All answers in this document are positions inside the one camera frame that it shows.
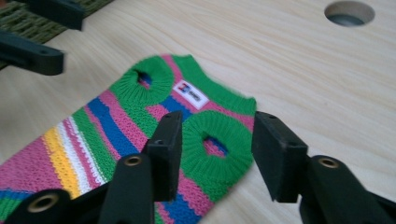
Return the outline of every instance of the striped knit sweater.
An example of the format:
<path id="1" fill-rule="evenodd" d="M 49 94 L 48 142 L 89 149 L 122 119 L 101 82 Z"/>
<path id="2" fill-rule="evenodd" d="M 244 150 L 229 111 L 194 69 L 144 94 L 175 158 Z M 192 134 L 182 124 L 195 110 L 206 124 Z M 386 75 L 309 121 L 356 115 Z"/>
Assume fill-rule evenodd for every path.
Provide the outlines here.
<path id="1" fill-rule="evenodd" d="M 140 152 L 160 118 L 183 113 L 177 199 L 155 203 L 156 223 L 197 223 L 247 171 L 253 98 L 210 80 L 191 56 L 153 56 L 0 166 L 0 223 L 29 195 L 72 198 L 111 180 L 116 161 Z"/>

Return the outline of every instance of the pink stripe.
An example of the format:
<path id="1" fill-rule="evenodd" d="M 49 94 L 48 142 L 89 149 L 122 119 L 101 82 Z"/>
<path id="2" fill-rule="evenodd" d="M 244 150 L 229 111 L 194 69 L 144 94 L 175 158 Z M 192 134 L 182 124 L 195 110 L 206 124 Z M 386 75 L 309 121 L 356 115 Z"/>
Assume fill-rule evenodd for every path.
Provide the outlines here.
<path id="1" fill-rule="evenodd" d="M 218 156 L 218 157 L 222 157 L 222 158 L 225 157 L 224 152 L 219 150 L 219 148 L 215 144 L 213 144 L 213 142 L 210 140 L 204 141 L 204 147 L 205 147 L 206 153 L 209 155 L 214 155 L 214 156 Z"/>
<path id="2" fill-rule="evenodd" d="M 246 127 L 247 129 L 252 133 L 253 132 L 253 123 L 254 123 L 254 119 L 253 117 L 249 116 L 249 115 L 241 115 L 241 114 L 237 114 L 231 110 L 228 110 L 224 107 L 222 107 L 221 105 L 218 105 L 212 101 L 209 101 L 209 103 L 207 103 L 206 105 L 204 105 L 204 107 L 202 108 L 202 110 L 217 110 L 221 113 L 224 113 L 230 117 L 233 117 L 235 119 L 238 119 L 239 121 L 241 121 Z"/>
<path id="3" fill-rule="evenodd" d="M 148 138 L 139 127 L 129 118 L 117 101 L 113 92 L 107 90 L 99 96 L 100 101 L 110 108 L 110 116 L 117 124 L 123 135 L 141 151 Z"/>
<path id="4" fill-rule="evenodd" d="M 169 213 L 165 210 L 165 207 L 163 206 L 162 203 L 155 203 L 155 204 L 157 205 L 157 212 L 158 214 L 160 214 L 165 224 L 175 223 L 175 221 L 171 217 L 169 217 Z"/>
<path id="5" fill-rule="evenodd" d="M 174 85 L 176 85 L 180 80 L 183 79 L 183 75 L 180 71 L 180 69 L 178 68 L 177 64 L 175 63 L 175 61 L 172 58 L 172 55 L 163 55 L 163 59 L 166 61 L 166 63 L 168 64 L 168 66 L 172 69 L 172 72 L 175 76 L 175 83 Z M 180 103 L 182 103 L 184 106 L 186 106 L 186 108 L 188 108 L 190 110 L 191 113 L 195 114 L 199 111 L 204 111 L 204 110 L 216 110 L 219 111 L 221 113 L 224 113 L 228 116 L 231 116 L 235 119 L 238 119 L 239 121 L 241 121 L 251 132 L 253 132 L 253 117 L 248 116 L 248 115 L 240 115 L 237 114 L 231 110 L 228 110 L 226 108 L 224 108 L 221 105 L 218 105 L 212 101 L 209 101 L 203 108 L 201 108 L 201 110 L 197 110 L 194 106 L 192 106 L 187 100 L 185 100 L 182 96 L 180 96 L 180 94 L 178 94 L 177 92 L 172 91 L 172 96 Z"/>
<path id="6" fill-rule="evenodd" d="M 171 68 L 174 77 L 175 77 L 175 82 L 174 85 L 176 85 L 181 79 L 183 79 L 183 75 L 181 74 L 180 69 L 178 68 L 177 64 L 172 58 L 172 55 L 170 54 L 164 54 L 163 60 L 168 64 L 168 66 Z"/>
<path id="7" fill-rule="evenodd" d="M 90 168 L 90 165 L 88 163 L 88 160 L 86 157 L 89 155 L 86 155 L 84 153 L 83 148 L 81 147 L 81 143 L 78 141 L 78 138 L 76 137 L 77 135 L 77 130 L 73 129 L 72 124 L 70 123 L 69 119 L 65 119 L 63 121 L 64 128 L 66 129 L 66 133 L 70 141 L 72 142 L 73 148 L 76 151 L 79 160 L 81 161 L 82 167 L 84 168 L 84 173 L 87 176 L 88 182 L 90 183 L 90 187 L 92 189 L 97 188 L 100 186 L 100 183 L 96 183 L 94 176 L 92 175 L 92 171 Z"/>
<path id="8" fill-rule="evenodd" d="M 108 140 L 105 131 L 103 130 L 102 124 L 100 123 L 99 119 L 91 112 L 87 105 L 84 105 L 84 111 L 88 115 L 88 118 L 92 123 L 95 124 L 96 130 L 101 135 L 103 141 L 106 144 L 107 149 L 110 151 L 111 155 L 113 155 L 114 159 L 117 161 L 121 158 L 119 152 L 111 145 L 110 140 Z"/>
<path id="9" fill-rule="evenodd" d="M 150 105 L 147 106 L 146 109 L 157 121 L 160 121 L 165 114 L 169 113 L 163 105 Z"/>
<path id="10" fill-rule="evenodd" d="M 0 166 L 0 189 L 61 189 L 44 140 L 39 137 Z"/>
<path id="11" fill-rule="evenodd" d="M 146 90 L 149 89 L 149 84 L 147 83 L 147 81 L 140 79 L 139 80 L 140 85 L 142 85 L 144 88 L 146 88 Z"/>
<path id="12" fill-rule="evenodd" d="M 193 209 L 197 216 L 204 216 L 214 205 L 207 195 L 202 192 L 201 188 L 196 185 L 194 181 L 184 176 L 181 170 L 178 177 L 177 191 L 182 195 L 184 201 L 189 204 L 189 208 Z"/>

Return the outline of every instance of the yellow stripe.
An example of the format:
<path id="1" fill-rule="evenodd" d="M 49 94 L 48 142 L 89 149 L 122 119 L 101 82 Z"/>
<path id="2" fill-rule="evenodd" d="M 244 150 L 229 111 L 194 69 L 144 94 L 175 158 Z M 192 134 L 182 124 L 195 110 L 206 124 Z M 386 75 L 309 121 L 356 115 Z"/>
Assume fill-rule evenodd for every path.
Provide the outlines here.
<path id="1" fill-rule="evenodd" d="M 69 191 L 72 198 L 77 198 L 80 195 L 77 175 L 64 152 L 62 138 L 56 127 L 49 129 L 44 134 L 43 139 L 49 151 L 49 157 L 55 168 L 55 173 L 61 180 L 62 186 Z"/>

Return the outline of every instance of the wooden surface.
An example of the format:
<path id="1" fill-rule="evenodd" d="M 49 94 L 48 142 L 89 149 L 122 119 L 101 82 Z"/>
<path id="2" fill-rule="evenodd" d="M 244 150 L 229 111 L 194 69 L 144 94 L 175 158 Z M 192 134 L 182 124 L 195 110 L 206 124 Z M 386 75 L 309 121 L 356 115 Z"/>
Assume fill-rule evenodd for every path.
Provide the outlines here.
<path id="1" fill-rule="evenodd" d="M 331 23 L 331 0 L 116 0 L 47 45 L 66 72 L 0 71 L 0 162 L 153 54 L 192 54 L 214 80 L 254 96 L 309 146 L 348 165 L 396 201 L 396 2 L 362 0 L 375 19 Z M 257 167 L 203 223 L 301 223 L 296 204 L 272 203 Z"/>

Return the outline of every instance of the clothing label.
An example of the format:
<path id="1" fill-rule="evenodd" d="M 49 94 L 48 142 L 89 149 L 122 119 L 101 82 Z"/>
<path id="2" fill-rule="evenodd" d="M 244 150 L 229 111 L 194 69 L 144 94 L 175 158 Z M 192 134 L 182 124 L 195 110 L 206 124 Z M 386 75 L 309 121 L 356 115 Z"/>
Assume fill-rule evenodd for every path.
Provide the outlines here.
<path id="1" fill-rule="evenodd" d="M 178 94 L 186 99 L 195 108 L 201 109 L 204 105 L 209 102 L 209 99 L 198 89 L 192 86 L 185 80 L 179 81 L 173 88 Z"/>

